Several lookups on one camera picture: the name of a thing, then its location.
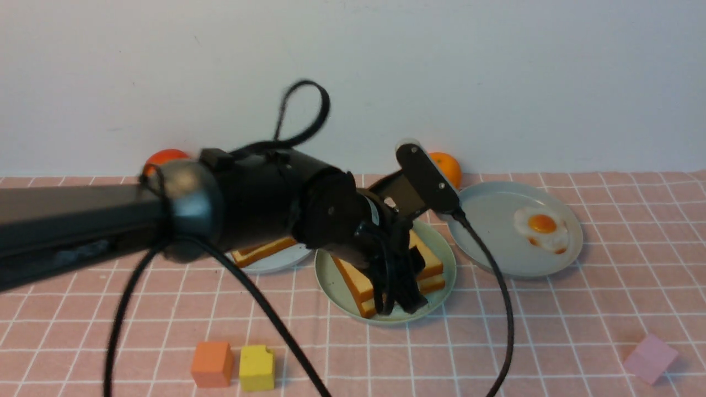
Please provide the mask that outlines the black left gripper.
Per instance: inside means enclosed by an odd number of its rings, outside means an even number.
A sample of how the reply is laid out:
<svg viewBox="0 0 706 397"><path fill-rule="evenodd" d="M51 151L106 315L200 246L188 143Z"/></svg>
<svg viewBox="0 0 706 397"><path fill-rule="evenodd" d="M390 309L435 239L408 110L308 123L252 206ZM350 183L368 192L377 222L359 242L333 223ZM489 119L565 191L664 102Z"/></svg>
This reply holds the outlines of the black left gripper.
<svg viewBox="0 0 706 397"><path fill-rule="evenodd" d="M408 314L427 304L417 285L426 264L417 247L409 248L413 223L378 196L356 188L351 173L321 173L306 183L300 200L298 242L323 249L371 275L377 314L388 316L395 301ZM395 266L385 260L385 251Z"/></svg>

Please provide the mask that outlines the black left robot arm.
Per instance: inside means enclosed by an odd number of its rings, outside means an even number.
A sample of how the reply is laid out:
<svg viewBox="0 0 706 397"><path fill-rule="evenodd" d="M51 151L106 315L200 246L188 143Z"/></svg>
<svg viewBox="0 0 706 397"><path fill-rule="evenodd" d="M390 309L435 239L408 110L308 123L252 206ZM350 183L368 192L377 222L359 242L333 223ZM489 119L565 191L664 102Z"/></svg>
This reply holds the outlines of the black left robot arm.
<svg viewBox="0 0 706 397"><path fill-rule="evenodd" d="M356 187L355 178L295 150L239 160L206 150L163 165L139 184L2 189L2 291L27 286L167 242L189 263L199 238L230 252L292 237L356 266L373 284L379 314L427 304L409 249L409 221Z"/></svg>

